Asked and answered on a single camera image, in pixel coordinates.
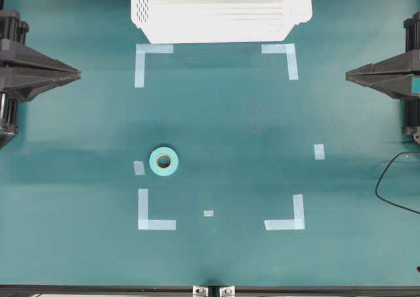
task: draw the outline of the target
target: blue tape roll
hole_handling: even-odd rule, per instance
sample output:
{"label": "blue tape roll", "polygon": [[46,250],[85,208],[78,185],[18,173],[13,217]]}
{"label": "blue tape roll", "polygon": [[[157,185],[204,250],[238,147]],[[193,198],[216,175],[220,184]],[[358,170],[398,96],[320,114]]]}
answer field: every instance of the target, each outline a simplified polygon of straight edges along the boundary
{"label": "blue tape roll", "polygon": [[[160,167],[158,164],[158,159],[162,156],[168,156],[169,158],[169,166],[168,167]],[[151,154],[149,158],[149,165],[152,171],[157,174],[158,176],[170,176],[173,174],[178,168],[178,155],[175,151],[171,148],[157,148]]]}

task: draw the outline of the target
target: white basket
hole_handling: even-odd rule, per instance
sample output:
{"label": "white basket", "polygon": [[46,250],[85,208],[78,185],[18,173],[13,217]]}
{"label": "white basket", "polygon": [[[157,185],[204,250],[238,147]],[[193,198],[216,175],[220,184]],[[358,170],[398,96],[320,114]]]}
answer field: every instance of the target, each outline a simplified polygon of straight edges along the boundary
{"label": "white basket", "polygon": [[311,17],[311,0],[131,0],[151,43],[283,41]]}

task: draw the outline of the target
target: teal table surface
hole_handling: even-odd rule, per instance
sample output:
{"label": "teal table surface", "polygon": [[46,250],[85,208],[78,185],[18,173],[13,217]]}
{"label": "teal table surface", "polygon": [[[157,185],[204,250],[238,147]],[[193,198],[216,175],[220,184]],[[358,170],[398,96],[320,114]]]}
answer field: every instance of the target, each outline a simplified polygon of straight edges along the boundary
{"label": "teal table surface", "polygon": [[[136,89],[148,40],[130,0],[6,0],[31,26],[27,45],[83,79],[20,106],[0,151],[0,283],[419,285],[419,216],[373,194],[387,161],[419,148],[401,135],[402,104],[345,72],[404,52],[420,0],[312,5],[284,41],[298,81],[261,43],[175,45],[146,56]],[[178,153],[171,176],[148,165],[160,145]],[[420,208],[418,174],[403,157],[381,193]],[[137,229],[138,189],[175,231]],[[305,229],[267,231],[300,194]]]}

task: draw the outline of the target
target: black wire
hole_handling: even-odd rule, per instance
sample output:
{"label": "black wire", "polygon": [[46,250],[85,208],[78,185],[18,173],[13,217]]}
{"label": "black wire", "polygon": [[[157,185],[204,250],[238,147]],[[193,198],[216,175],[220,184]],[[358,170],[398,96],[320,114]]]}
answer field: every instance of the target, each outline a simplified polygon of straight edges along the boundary
{"label": "black wire", "polygon": [[376,186],[375,186],[375,195],[380,199],[380,200],[382,200],[382,201],[384,201],[384,202],[387,202],[388,204],[391,204],[391,205],[394,205],[395,207],[399,207],[399,208],[402,208],[402,209],[404,209],[404,210],[408,210],[408,211],[410,211],[410,212],[413,212],[413,213],[416,213],[416,214],[420,214],[420,211],[419,210],[413,210],[412,208],[409,208],[409,207],[404,207],[404,206],[402,206],[402,205],[399,205],[399,204],[396,204],[396,203],[394,203],[394,202],[391,202],[391,201],[389,201],[389,200],[387,200],[387,199],[385,199],[384,197],[381,197],[380,195],[379,195],[379,193],[378,193],[378,187],[379,187],[379,184],[381,183],[381,181],[382,181],[382,178],[383,178],[383,176],[385,175],[385,173],[387,172],[387,170],[388,170],[388,168],[391,166],[391,164],[397,159],[397,158],[399,158],[399,156],[401,156],[401,155],[419,155],[420,156],[420,152],[417,152],[417,151],[403,151],[402,153],[399,153],[397,156],[395,156],[393,159],[391,159],[390,160],[390,162],[388,163],[388,165],[385,167],[385,169],[384,169],[384,171],[382,172],[382,174],[381,174],[381,176],[379,177],[379,179],[378,179],[378,182],[376,183]]}

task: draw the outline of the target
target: masking tape strip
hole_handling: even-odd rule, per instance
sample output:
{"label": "masking tape strip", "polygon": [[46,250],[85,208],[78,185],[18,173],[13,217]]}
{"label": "masking tape strip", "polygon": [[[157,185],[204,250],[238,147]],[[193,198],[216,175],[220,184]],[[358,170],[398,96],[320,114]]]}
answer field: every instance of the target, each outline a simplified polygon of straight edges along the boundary
{"label": "masking tape strip", "polygon": [[261,45],[261,53],[286,53],[289,80],[296,81],[299,79],[299,74],[297,71],[296,46],[294,43]]}
{"label": "masking tape strip", "polygon": [[148,189],[138,189],[138,230],[177,230],[176,220],[149,220]]}
{"label": "masking tape strip", "polygon": [[146,53],[173,53],[173,45],[136,45],[135,88],[144,87]]}
{"label": "masking tape strip", "polygon": [[305,229],[305,214],[303,210],[303,195],[296,194],[293,196],[293,212],[292,220],[265,220],[265,229],[272,230],[302,230]]}
{"label": "masking tape strip", "polygon": [[316,161],[323,161],[326,158],[326,152],[323,144],[314,144],[314,154]]}
{"label": "masking tape strip", "polygon": [[133,163],[134,174],[136,176],[144,176],[144,163],[142,161],[135,161]]}
{"label": "masking tape strip", "polygon": [[215,215],[215,211],[214,210],[205,210],[203,211],[203,216],[204,217],[214,217]]}

